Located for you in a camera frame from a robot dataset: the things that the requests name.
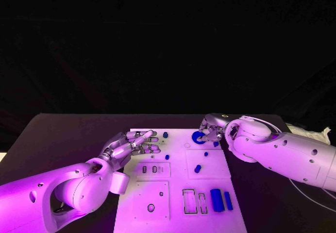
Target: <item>oval hole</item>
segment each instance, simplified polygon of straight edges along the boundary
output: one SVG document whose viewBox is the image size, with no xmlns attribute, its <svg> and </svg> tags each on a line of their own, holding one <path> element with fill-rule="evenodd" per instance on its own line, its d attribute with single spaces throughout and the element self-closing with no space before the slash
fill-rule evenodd
<svg viewBox="0 0 336 233">
<path fill-rule="evenodd" d="M 154 211 L 154 209 L 155 209 L 154 205 L 150 204 L 148 207 L 147 207 L 147 209 L 148 209 L 148 212 L 151 213 Z"/>
<path fill-rule="evenodd" d="M 36 191 L 31 191 L 30 193 L 29 193 L 29 199 L 30 199 L 30 201 L 34 203 L 34 201 L 36 201 Z"/>
</svg>

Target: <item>circular hole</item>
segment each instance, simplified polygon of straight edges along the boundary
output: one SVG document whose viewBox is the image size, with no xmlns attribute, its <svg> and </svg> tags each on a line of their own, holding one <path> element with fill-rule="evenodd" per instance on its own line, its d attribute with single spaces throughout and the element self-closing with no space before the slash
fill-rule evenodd
<svg viewBox="0 0 336 233">
<path fill-rule="evenodd" d="M 151 213 L 154 211 L 154 209 L 155 209 L 154 205 L 150 204 L 148 207 L 147 207 L 148 212 Z"/>
</svg>

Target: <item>table surface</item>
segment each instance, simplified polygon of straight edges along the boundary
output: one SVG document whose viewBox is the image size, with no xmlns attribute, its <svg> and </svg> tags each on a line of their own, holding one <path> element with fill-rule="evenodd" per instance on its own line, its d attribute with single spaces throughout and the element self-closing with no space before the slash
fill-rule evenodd
<svg viewBox="0 0 336 233">
<path fill-rule="evenodd" d="M 88 161 L 98 156 L 105 141 L 130 128 L 194 129 L 203 116 L 39 114 L 0 162 L 0 185 Z M 278 116 L 251 116 L 288 132 Z M 336 232 L 336 213 L 307 200 L 284 176 L 265 169 L 259 163 L 239 160 L 228 151 L 223 140 L 220 144 L 246 231 Z M 320 188 L 303 183 L 295 184 L 316 201 L 336 209 L 334 199 Z M 98 210 L 72 222 L 59 232 L 112 232 L 117 206 L 118 195 L 109 193 Z"/>
</svg>

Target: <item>robotic hand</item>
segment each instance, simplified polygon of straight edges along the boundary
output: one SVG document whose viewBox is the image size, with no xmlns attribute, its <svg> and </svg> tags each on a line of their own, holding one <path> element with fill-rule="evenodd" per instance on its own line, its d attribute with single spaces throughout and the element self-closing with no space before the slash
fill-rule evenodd
<svg viewBox="0 0 336 233">
<path fill-rule="evenodd" d="M 222 137 L 229 151 L 245 162 L 261 165 L 290 179 L 336 191 L 336 148 L 314 139 L 282 133 L 268 122 L 242 116 L 206 114 L 196 143 L 219 141 Z"/>
<path fill-rule="evenodd" d="M 131 155 L 160 153 L 154 131 L 118 133 L 98 158 L 0 186 L 0 232 L 56 232 L 102 205 L 108 192 L 124 194 L 130 176 L 117 170 Z M 55 192 L 62 206 L 50 209 Z"/>
</svg>

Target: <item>black backdrop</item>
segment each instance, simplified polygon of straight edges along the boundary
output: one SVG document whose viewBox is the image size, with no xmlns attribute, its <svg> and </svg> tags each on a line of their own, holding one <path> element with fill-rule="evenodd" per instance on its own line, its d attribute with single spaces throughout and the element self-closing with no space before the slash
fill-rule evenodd
<svg viewBox="0 0 336 233">
<path fill-rule="evenodd" d="M 0 150 L 39 113 L 275 113 L 333 127 L 334 12 L 326 0 L 3 1 Z"/>
</svg>

